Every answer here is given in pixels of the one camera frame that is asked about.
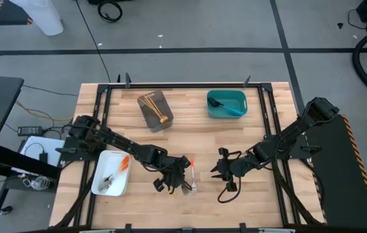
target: orange handle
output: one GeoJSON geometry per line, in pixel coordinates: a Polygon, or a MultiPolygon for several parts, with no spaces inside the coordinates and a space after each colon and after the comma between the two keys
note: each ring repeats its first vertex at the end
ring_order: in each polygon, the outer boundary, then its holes
{"type": "Polygon", "coordinates": [[[124,157],[124,159],[121,161],[121,167],[123,167],[124,165],[128,165],[129,160],[130,160],[130,155],[127,155],[126,157],[124,157]]]}
{"type": "Polygon", "coordinates": [[[124,166],[122,166],[120,168],[120,171],[119,172],[123,172],[124,170],[126,170],[127,168],[129,167],[129,164],[125,164],[124,166]]]}

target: white bag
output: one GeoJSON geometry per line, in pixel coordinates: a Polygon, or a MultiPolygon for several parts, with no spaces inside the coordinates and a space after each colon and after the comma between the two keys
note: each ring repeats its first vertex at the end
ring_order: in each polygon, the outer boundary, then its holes
{"type": "Polygon", "coordinates": [[[63,32],[61,17],[51,0],[10,0],[20,6],[47,36],[63,32]]]}

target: power adapter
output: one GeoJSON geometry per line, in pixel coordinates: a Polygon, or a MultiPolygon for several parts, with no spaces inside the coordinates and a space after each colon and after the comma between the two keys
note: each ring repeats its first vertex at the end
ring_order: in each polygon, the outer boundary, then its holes
{"type": "Polygon", "coordinates": [[[22,136],[42,136],[42,126],[23,126],[17,128],[17,135],[22,136]]]}
{"type": "Polygon", "coordinates": [[[39,161],[44,162],[44,163],[48,163],[48,153],[40,153],[39,155],[39,161]]]}

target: fork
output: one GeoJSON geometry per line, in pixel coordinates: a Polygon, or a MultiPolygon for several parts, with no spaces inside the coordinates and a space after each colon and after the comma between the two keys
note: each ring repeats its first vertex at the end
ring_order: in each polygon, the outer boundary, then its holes
{"type": "Polygon", "coordinates": [[[196,194],[197,193],[197,186],[196,186],[196,183],[195,183],[195,172],[194,172],[194,160],[191,159],[190,161],[190,167],[192,169],[192,193],[193,194],[196,194]]]}

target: blue spoon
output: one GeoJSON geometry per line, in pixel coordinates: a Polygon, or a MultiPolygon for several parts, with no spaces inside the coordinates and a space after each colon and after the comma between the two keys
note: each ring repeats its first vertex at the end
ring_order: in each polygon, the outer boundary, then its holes
{"type": "Polygon", "coordinates": [[[223,109],[227,110],[230,114],[234,115],[234,116],[242,116],[244,114],[244,112],[234,109],[233,107],[229,107],[226,106],[225,104],[222,104],[221,102],[215,100],[214,98],[209,97],[208,98],[208,103],[212,106],[212,107],[222,107],[223,109]]]}

